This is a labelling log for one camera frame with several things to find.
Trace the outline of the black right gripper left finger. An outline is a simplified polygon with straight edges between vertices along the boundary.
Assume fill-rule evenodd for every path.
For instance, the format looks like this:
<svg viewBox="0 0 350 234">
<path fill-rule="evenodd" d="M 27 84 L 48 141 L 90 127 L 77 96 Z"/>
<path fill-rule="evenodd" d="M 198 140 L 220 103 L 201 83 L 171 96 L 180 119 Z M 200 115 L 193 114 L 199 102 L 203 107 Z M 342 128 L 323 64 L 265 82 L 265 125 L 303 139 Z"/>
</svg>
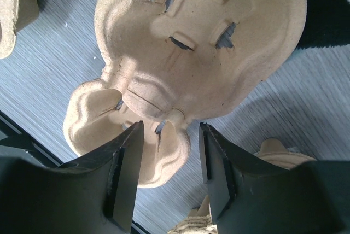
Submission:
<svg viewBox="0 0 350 234">
<path fill-rule="evenodd" d="M 59 172 L 71 214 L 69 231 L 131 231 L 144 146 L 144 123 L 70 162 Z"/>
</svg>

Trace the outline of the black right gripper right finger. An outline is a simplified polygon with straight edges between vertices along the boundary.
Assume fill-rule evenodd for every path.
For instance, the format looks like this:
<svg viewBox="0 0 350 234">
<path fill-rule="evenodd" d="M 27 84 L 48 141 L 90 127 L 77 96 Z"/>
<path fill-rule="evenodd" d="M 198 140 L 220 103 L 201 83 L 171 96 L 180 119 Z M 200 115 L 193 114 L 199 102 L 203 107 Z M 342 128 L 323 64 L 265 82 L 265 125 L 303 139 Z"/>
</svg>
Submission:
<svg viewBox="0 0 350 234">
<path fill-rule="evenodd" d="M 217 225 L 293 225 L 287 170 L 272 165 L 201 123 L 200 156 L 213 222 Z"/>
</svg>

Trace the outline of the brown cardboard cup carrier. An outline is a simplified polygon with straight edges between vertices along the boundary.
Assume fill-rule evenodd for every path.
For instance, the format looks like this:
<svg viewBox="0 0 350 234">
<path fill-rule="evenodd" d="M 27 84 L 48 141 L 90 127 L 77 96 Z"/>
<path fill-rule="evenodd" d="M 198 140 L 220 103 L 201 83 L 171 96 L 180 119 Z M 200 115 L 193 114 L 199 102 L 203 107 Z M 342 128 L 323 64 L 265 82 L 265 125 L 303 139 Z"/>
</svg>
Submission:
<svg viewBox="0 0 350 234">
<path fill-rule="evenodd" d="M 295 50 L 307 0 L 98 0 L 94 25 L 105 62 L 79 85 L 63 122 L 82 156 L 144 123 L 140 188 L 186 163 L 194 120 L 230 113 Z"/>
</svg>

